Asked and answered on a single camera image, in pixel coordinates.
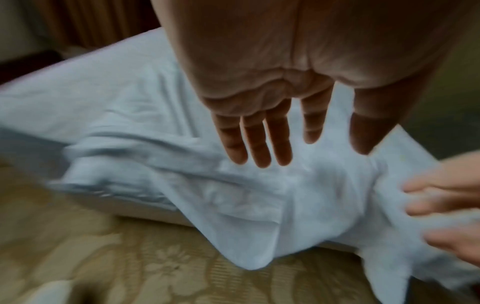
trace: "wrinkled fabric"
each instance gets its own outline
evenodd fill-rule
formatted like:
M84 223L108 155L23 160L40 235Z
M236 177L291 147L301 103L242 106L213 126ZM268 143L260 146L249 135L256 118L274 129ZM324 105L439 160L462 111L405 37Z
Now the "wrinkled fabric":
M259 169L252 160L238 166L177 63L163 59L145 68L66 149L72 165L57 187L139 200L166 197L246 269L327 240L354 246L384 304L403 303L412 275L451 288L478 280L476 268L427 246L421 235L479 214L408 217L403 209L411 196L400 183L437 161L401 127L372 156L356 154L348 140L352 100L352 90L336 85L322 138L307 145L292 136L289 166ZM298 101L288 119L291 133L301 134Z

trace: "white bed sheet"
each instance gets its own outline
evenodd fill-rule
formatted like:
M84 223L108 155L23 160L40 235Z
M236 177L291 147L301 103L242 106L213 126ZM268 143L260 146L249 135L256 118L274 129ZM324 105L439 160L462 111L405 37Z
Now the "white bed sheet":
M163 29L65 61L0 87L0 128L73 143L143 66L173 56Z

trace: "hand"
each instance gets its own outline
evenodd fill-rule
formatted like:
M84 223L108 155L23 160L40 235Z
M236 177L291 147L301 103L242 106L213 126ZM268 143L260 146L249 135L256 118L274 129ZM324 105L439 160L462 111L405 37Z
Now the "hand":
M227 154L292 160L287 112L301 99L317 141L334 81L355 88L350 141L369 154L418 100L476 0L152 0Z
M405 192L435 189L438 194L414 201L406 207L412 216L480 208L480 152L449 159L403 186ZM439 229L425 236L428 244L450 251L458 258L480 267L480 223Z

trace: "brown curtain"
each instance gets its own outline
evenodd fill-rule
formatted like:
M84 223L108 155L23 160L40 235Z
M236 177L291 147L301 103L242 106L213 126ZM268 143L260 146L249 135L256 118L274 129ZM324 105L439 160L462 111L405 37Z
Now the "brown curtain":
M160 26L150 0L33 0L59 46L101 48Z

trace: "beige bedspread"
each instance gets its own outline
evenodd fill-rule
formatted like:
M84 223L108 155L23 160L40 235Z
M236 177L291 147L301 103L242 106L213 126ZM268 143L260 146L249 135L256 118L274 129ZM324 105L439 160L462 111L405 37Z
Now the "beige bedspread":
M73 279L108 304L374 304L360 259L314 248L242 270L195 229L72 204L0 164L0 304ZM409 303L465 303L415 281Z

